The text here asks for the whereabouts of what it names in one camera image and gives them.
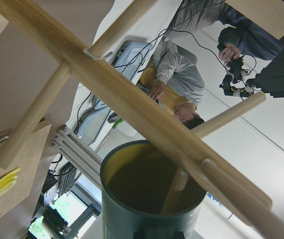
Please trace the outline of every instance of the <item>man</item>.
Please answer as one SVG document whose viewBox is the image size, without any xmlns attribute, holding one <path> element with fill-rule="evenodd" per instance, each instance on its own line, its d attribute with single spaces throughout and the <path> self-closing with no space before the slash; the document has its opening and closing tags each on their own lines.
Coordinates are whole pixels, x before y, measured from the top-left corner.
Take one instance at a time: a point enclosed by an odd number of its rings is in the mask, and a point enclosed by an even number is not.
<svg viewBox="0 0 284 239">
<path fill-rule="evenodd" d="M 203 123 L 195 111 L 201 103 L 205 84 L 195 64 L 178 53 L 172 41 L 161 40 L 153 62 L 142 73 L 138 86 L 149 90 L 149 96 L 189 129 Z"/>
<path fill-rule="evenodd" d="M 269 33 L 254 24 L 222 0 L 184 0 L 164 34 L 166 38 L 186 36 L 215 21 L 234 27 L 223 29 L 218 42 L 226 46 L 219 53 L 224 62 L 236 59 L 240 54 L 250 54 L 263 60 L 273 60 L 284 46 Z"/>
</svg>

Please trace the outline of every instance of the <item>sleeve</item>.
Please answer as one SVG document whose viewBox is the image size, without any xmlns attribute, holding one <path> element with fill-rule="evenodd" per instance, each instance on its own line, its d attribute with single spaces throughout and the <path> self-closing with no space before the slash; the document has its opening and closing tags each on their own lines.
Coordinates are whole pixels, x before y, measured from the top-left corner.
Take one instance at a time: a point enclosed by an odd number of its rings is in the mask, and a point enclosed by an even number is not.
<svg viewBox="0 0 284 239">
<path fill-rule="evenodd" d="M 240 38 L 235 27 L 224 28 L 218 37 L 218 43 L 231 43 L 236 47 L 238 47 L 239 41 Z"/>
<path fill-rule="evenodd" d="M 157 68 L 157 79 L 167 84 L 174 72 L 180 72 L 186 68 L 194 66 L 186 57 L 176 53 L 168 52 L 161 59 Z"/>
</svg>

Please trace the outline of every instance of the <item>green object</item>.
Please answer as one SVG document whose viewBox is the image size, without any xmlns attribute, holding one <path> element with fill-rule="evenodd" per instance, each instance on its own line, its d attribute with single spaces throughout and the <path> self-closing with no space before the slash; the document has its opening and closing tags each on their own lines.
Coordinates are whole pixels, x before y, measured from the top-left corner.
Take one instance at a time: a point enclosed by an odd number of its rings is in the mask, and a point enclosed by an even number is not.
<svg viewBox="0 0 284 239">
<path fill-rule="evenodd" d="M 122 118 L 120 118 L 118 121 L 116 121 L 113 125 L 113 128 L 116 128 L 119 126 L 120 123 L 124 122 L 124 120 Z"/>
<path fill-rule="evenodd" d="M 174 213 L 161 215 L 176 165 L 146 140 L 113 149 L 100 169 L 104 239 L 191 239 L 206 192 L 189 178 Z"/>
</svg>

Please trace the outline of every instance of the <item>gray jacket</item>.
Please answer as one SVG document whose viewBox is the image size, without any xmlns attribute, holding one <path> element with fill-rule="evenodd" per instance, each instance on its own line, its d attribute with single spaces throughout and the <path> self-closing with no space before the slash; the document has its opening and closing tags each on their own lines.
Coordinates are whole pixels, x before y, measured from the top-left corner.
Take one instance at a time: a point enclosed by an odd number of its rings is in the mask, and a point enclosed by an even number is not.
<svg viewBox="0 0 284 239">
<path fill-rule="evenodd" d="M 168 84 L 180 96 L 199 105 L 205 91 L 204 81 L 196 68 L 196 56 L 171 40 L 161 41 L 153 54 L 157 79 Z"/>
</svg>

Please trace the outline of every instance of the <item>hand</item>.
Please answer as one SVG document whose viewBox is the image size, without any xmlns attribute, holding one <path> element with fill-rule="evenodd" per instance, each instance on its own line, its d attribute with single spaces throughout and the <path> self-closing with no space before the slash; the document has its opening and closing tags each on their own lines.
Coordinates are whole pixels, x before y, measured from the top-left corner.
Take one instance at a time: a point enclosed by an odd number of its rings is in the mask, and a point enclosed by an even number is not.
<svg viewBox="0 0 284 239">
<path fill-rule="evenodd" d="M 162 81 L 156 81 L 150 90 L 149 96 L 152 100 L 162 100 L 165 91 L 165 84 Z"/>
<path fill-rule="evenodd" d="M 226 48 L 220 51 L 218 58 L 220 58 L 223 62 L 230 62 L 232 59 L 239 58 L 241 52 L 236 46 L 231 43 L 226 43 L 224 45 Z"/>
</svg>

